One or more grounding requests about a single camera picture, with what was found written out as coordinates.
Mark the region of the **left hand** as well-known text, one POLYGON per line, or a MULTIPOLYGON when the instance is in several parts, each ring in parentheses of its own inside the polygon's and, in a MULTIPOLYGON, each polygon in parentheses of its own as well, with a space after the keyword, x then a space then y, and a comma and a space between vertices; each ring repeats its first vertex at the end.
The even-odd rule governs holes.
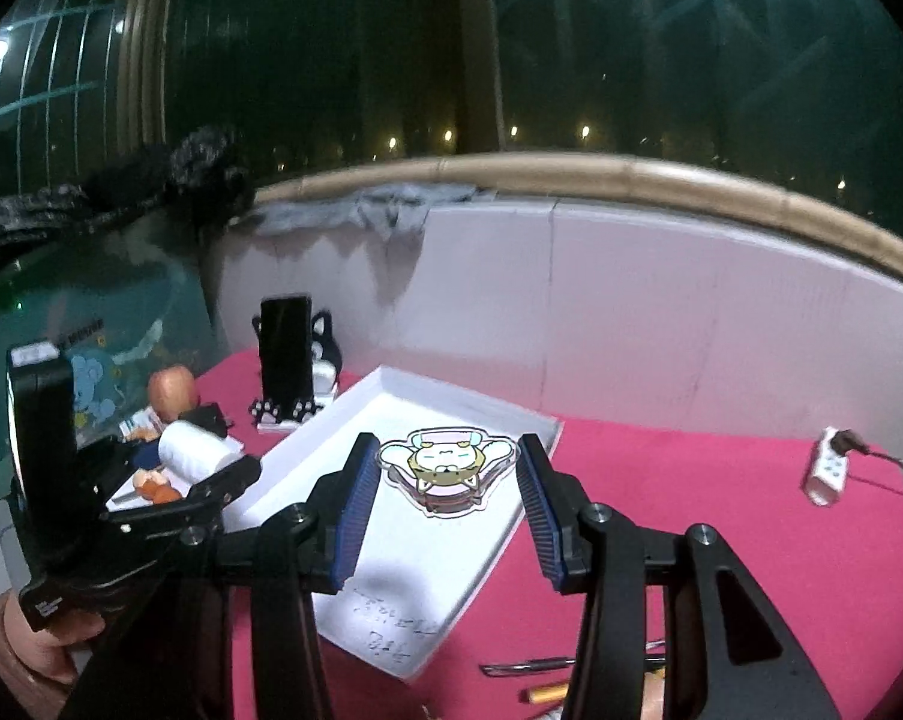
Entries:
POLYGON ((70 649, 104 631, 98 613, 74 610, 41 631, 26 621, 19 595, 0 596, 0 718, 58 718, 79 679, 70 649))

